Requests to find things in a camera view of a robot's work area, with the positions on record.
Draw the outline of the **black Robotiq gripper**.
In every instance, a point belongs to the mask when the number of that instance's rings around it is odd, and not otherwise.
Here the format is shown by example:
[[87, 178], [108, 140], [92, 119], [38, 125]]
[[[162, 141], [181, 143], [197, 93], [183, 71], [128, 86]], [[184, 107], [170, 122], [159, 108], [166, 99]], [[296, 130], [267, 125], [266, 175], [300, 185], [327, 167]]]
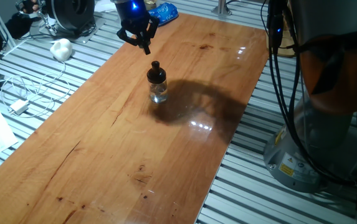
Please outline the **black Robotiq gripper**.
[[126, 31], [132, 34], [142, 34], [142, 46], [144, 53], [149, 55], [151, 39], [155, 37], [159, 26], [159, 19], [156, 16], [150, 16], [146, 10], [144, 0], [113, 0], [121, 20], [121, 29], [117, 36], [133, 45], [141, 47], [141, 40], [129, 37]]

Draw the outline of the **operator hand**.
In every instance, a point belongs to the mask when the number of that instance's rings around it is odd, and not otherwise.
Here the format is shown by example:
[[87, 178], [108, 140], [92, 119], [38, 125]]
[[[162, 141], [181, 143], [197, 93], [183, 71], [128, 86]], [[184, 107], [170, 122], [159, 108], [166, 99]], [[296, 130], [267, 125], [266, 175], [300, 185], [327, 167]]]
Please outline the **operator hand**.
[[19, 3], [21, 11], [26, 14], [32, 14], [39, 10], [39, 4], [37, 0], [23, 0]]

